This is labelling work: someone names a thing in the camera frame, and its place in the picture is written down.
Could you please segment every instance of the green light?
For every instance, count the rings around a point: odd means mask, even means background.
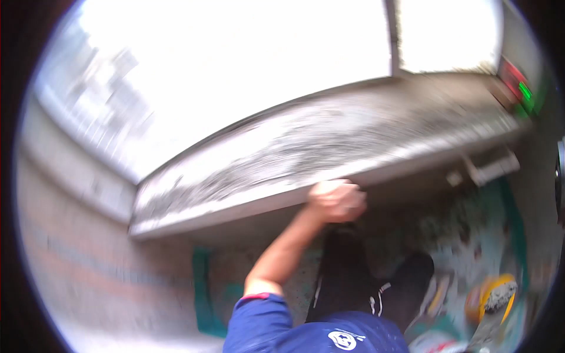
[[[524,85],[523,82],[520,82],[518,88],[520,89],[520,92],[522,92],[522,95],[524,95],[524,99],[526,101],[529,101],[530,98],[532,98],[532,92],[530,92],[530,90],[526,87],[526,85]]]

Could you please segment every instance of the shirt sleeve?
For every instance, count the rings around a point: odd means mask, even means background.
[[[292,317],[283,297],[272,293],[245,296],[233,309],[223,351],[260,351],[291,328]]]

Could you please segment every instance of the forearm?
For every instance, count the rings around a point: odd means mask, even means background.
[[[272,282],[282,286],[296,270],[302,253],[323,226],[324,221],[311,207],[302,209],[249,272],[245,281],[246,294],[255,294],[252,293],[254,282]]]

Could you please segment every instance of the shirt logo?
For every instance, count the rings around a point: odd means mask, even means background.
[[[344,351],[350,351],[357,345],[357,341],[349,333],[332,331],[328,333],[328,337],[337,348],[341,348]]]

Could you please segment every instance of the navy blue shirt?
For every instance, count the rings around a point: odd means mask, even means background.
[[[284,298],[266,293],[237,302],[224,343],[225,353],[343,351],[408,353],[408,347],[394,323],[359,311],[293,328]]]

